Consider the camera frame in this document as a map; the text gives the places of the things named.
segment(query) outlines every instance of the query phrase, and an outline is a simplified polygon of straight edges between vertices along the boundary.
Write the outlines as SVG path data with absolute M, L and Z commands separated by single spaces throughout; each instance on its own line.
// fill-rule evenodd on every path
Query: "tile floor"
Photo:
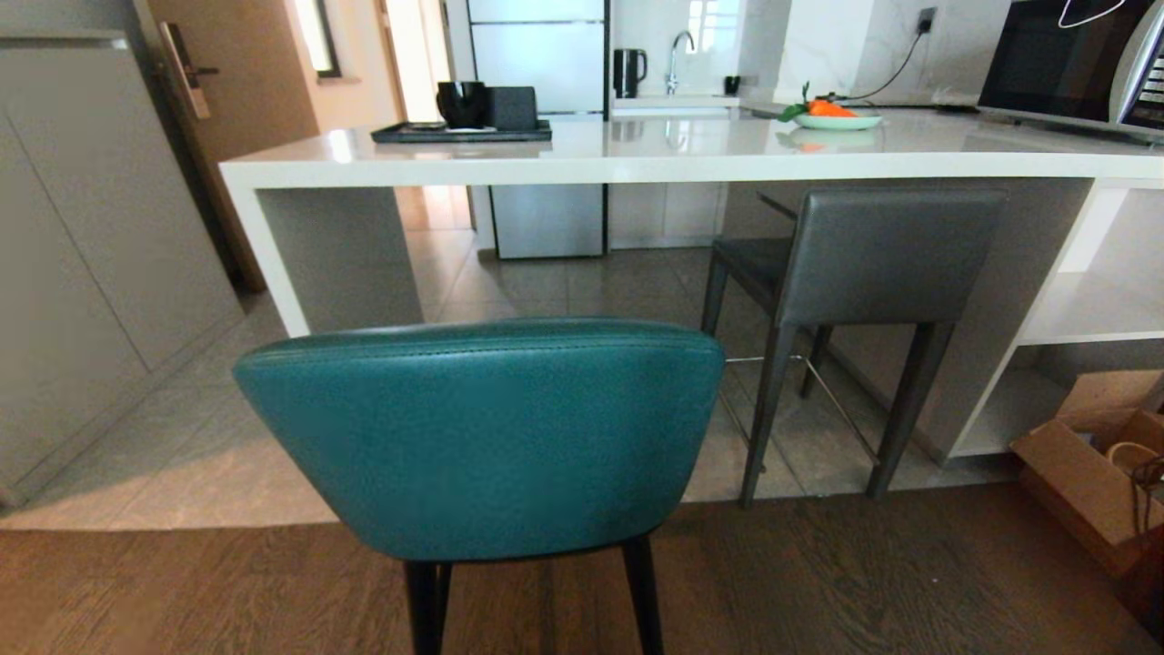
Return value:
M 623 250 L 596 259 L 498 262 L 468 229 L 407 233 L 428 321 L 516 315 L 610 314 L 696 327 L 707 249 Z M 244 353 L 285 337 L 267 297 L 246 302 L 247 318 L 178 371 L 29 505 L 0 515 L 0 529 L 170 529 L 334 521 L 291 461 L 250 411 L 230 378 Z M 729 357 L 762 354 L 765 316 L 730 289 L 721 318 Z M 799 380 L 793 368 L 789 382 Z M 863 430 L 880 434 L 885 413 L 836 364 L 824 376 Z M 746 449 L 728 405 L 751 423 L 759 364 L 724 377 L 687 501 L 734 498 Z M 870 464 L 824 394 L 801 401 L 785 386 L 759 498 L 857 493 Z M 1010 479 L 1009 462 L 938 469 L 910 447 L 893 489 Z

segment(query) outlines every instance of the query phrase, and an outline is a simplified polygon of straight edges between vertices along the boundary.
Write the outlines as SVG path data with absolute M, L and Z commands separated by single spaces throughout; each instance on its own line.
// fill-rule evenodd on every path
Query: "wooden floor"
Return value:
M 1014 485 L 690 505 L 654 537 L 670 655 L 1159 653 Z M 446 653 L 637 653 L 617 551 L 457 568 Z M 0 533 L 0 652 L 410 653 L 340 526 Z

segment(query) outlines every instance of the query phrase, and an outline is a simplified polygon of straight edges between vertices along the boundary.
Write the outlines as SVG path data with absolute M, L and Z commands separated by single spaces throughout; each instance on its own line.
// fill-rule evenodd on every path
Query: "chair backrest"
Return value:
M 594 548 L 661 524 L 722 369 L 719 346 L 684 327 L 562 318 L 291 340 L 234 375 L 364 543 L 441 562 Z
M 809 191 L 796 223 L 780 320 L 958 320 L 1006 200 L 1006 191 L 995 188 Z

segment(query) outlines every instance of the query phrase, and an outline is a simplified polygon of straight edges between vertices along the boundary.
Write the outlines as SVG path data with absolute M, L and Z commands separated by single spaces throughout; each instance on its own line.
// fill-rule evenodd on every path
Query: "bar stool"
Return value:
M 545 318 L 319 335 L 243 357 L 247 399 L 335 514 L 404 561 L 439 655 L 454 564 L 620 547 L 662 654 L 650 534 L 679 505 L 723 371 L 715 340 Z
M 797 330 L 816 329 L 804 396 L 811 386 L 809 376 L 818 378 L 835 325 L 914 323 L 913 344 L 875 454 L 858 432 L 874 462 L 866 496 L 878 499 L 889 487 L 986 259 L 1006 192 L 817 188 L 805 194 L 799 216 L 762 199 L 795 218 L 793 237 L 717 238 L 703 304 L 702 329 L 714 336 L 730 275 L 771 318 L 740 505 L 748 507 L 755 494 L 788 363 L 803 359 L 793 355 Z

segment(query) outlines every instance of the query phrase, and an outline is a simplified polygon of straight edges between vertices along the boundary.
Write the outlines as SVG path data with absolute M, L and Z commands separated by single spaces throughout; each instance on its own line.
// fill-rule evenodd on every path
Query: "black tray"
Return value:
M 418 129 L 414 123 L 398 122 L 371 133 L 377 143 L 487 143 L 498 141 L 549 141 L 554 131 L 548 120 L 539 120 L 537 129 L 497 129 L 490 131 L 448 131 Z

